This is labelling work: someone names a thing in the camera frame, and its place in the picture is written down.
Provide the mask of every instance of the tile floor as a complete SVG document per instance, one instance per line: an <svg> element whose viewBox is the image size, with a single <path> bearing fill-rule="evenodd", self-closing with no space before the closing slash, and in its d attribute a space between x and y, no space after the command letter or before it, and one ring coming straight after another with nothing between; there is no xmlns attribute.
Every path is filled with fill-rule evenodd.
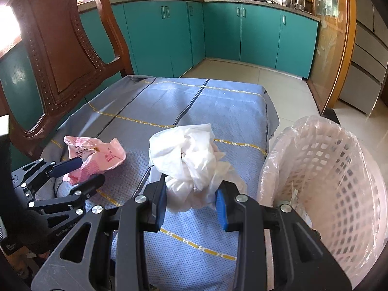
<svg viewBox="0 0 388 291"><path fill-rule="evenodd" d="M275 137L294 121L319 115L305 81L277 71L250 64L204 60L183 77L211 78L260 84L268 91L280 119ZM351 106L338 101L334 108L339 122L353 132L373 155L388 185L388 108L378 101L368 117Z"/></svg>

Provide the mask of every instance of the chair backrest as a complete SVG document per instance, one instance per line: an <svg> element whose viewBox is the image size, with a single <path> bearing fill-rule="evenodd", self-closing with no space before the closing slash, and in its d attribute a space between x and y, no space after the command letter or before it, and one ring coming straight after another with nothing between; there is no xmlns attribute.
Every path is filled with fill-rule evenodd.
<svg viewBox="0 0 388 291"><path fill-rule="evenodd" d="M0 112L10 115L12 144L36 159L41 153L40 142L86 94L118 71L124 76L133 74L133 69L109 0L96 0L115 54L115 59L108 64L100 59L88 40L77 0L9 0L8 5L20 25L43 114L31 130L23 129L13 116L1 86Z"/></svg>

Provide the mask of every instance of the clear plastic bag liner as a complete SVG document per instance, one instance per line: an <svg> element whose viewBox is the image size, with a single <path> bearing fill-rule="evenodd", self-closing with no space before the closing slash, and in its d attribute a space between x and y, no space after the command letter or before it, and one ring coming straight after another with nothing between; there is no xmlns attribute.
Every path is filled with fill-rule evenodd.
<svg viewBox="0 0 388 291"><path fill-rule="evenodd" d="M220 161L225 153L214 143L210 124L178 126L150 138L147 183L167 175L167 207L186 212L205 206L214 208L215 192L223 180L236 184L240 193L247 186L229 162Z"/></svg>
<svg viewBox="0 0 388 291"><path fill-rule="evenodd" d="M387 233L387 191L378 165L351 132L323 117L305 117L277 137L257 201L290 201L294 189L355 288L382 252ZM272 281L271 257L267 262Z"/></svg>

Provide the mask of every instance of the crumpled white tissue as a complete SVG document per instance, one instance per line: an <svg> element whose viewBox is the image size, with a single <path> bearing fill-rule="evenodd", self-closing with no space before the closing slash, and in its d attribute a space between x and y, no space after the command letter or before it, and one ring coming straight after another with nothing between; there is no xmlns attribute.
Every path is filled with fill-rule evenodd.
<svg viewBox="0 0 388 291"><path fill-rule="evenodd" d="M166 174L167 207L186 212L207 205L214 208L215 192L222 180L236 184L240 193L247 186L214 143L210 124L178 126L154 134L149 140L148 182Z"/></svg>

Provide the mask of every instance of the black stripe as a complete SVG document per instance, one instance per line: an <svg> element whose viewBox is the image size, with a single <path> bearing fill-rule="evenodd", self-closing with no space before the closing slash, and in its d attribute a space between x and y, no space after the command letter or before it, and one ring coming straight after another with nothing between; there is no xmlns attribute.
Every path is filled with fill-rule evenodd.
<svg viewBox="0 0 388 291"><path fill-rule="evenodd" d="M193 106L193 104L195 103L195 101L197 100L197 98L199 97L199 95L202 93L203 89L204 89L204 86L207 85L207 83L209 82L210 79L207 79L205 81L205 83L203 83L202 87L200 88L200 90L197 92L197 94L195 94L195 96L193 97L193 99L191 100L191 102L189 103L189 105L187 105L187 107L181 111L181 113L178 115L177 119L174 121L174 126L176 126L178 124L178 122L182 119L183 116L185 116L185 114L187 114L187 112L189 111L189 109L191 108L191 106ZM151 168L152 166L148 167L147 171L145 172L145 174L143 175L143 177L141 178L141 181L139 183L139 185L137 186L135 192L133 193L132 195L132 198L133 197L136 197L140 192L141 190L143 189L144 187L144 184L146 183L146 181L148 180L148 177L149 177L149 174L151 172Z"/></svg>
<svg viewBox="0 0 388 291"><path fill-rule="evenodd" d="M98 138L99 136L100 136L100 134L102 134L102 132L110 125L110 123L112 122L112 121L114 121L115 120L115 118L129 105L129 104L131 104L133 101L134 101L134 99L135 98L137 98L148 86L150 86L154 81L156 80L156 77L153 79L153 81L150 83L150 84L148 84L144 89L142 89L139 93L137 93L136 94L136 96L133 98L133 99L131 99L128 103L127 103L127 105L125 105L122 109L120 109L120 111L101 129L101 131L97 134L97 136L96 136L96 138Z"/></svg>

